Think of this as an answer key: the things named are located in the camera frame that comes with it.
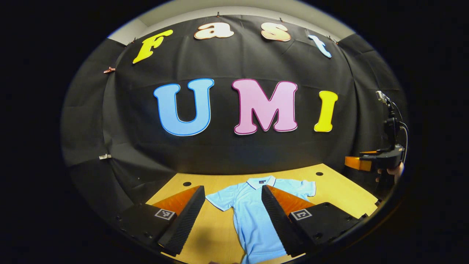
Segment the yellow letter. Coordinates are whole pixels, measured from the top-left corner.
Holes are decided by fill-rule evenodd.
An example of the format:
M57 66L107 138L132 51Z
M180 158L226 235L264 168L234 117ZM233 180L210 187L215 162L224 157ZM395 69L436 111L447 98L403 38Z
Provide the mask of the yellow letter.
M337 101L338 96L329 91L319 92L319 97L322 100L321 114L319 115L319 122L314 125L316 132L330 132L332 130L332 112L334 111L334 103Z
M163 36L169 36L172 33L173 33L172 30L167 30L167 31L165 31L163 33L160 33L158 35L155 35L151 38L145 39L142 42L143 46L140 49L140 52L138 53L137 58L134 59L134 64L141 61L141 60L144 60L144 59L150 57L153 54L153 52L151 51L151 47L157 48L163 42Z

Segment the ceiling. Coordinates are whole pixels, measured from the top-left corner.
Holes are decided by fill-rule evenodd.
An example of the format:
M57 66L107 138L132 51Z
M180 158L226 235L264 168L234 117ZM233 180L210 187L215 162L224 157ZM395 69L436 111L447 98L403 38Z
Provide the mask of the ceiling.
M340 39L354 33L336 18L297 0L173 0L138 17L147 27L194 10L243 6L284 13L323 28Z

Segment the orange gripper pad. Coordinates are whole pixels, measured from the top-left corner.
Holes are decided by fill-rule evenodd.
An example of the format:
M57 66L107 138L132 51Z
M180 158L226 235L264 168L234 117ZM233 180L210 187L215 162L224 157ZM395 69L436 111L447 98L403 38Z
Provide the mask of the orange gripper pad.
M200 187L196 186L191 189L187 189L178 194L172 195L166 199L163 199L157 203L154 203L153 206L159 207L161 209L169 210L176 212L179 216L181 215L182 210L186 207L187 202L192 198L196 190Z
M290 215L291 212L295 212L301 209L305 209L315 204L305 201L299 197L294 196L293 194L287 193L270 185L267 187L272 192L277 202L279 202L280 206L282 207L283 211L287 216Z
M359 171L371 171L371 161L360 160L359 157L345 157L345 166Z

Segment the orange letter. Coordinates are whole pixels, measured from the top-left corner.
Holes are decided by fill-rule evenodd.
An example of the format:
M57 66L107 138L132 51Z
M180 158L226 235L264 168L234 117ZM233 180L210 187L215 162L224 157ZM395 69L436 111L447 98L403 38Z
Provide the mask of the orange letter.
M261 34L266 39L279 40L279 41L289 41L291 39L290 34L286 31L288 29L281 24L275 23L263 23L261 25L263 29Z
M233 36L234 32L230 30L230 25L227 23L210 23L201 25L194 34L196 39L211 39L217 38L228 38Z

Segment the human hand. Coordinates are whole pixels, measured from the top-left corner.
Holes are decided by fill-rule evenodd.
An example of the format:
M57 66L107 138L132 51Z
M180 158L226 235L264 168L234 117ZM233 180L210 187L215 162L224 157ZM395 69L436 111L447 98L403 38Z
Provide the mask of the human hand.
M397 183L399 177L401 177L402 172L404 171L404 164L401 162L397 168L387 169L389 175L394 175L394 183Z

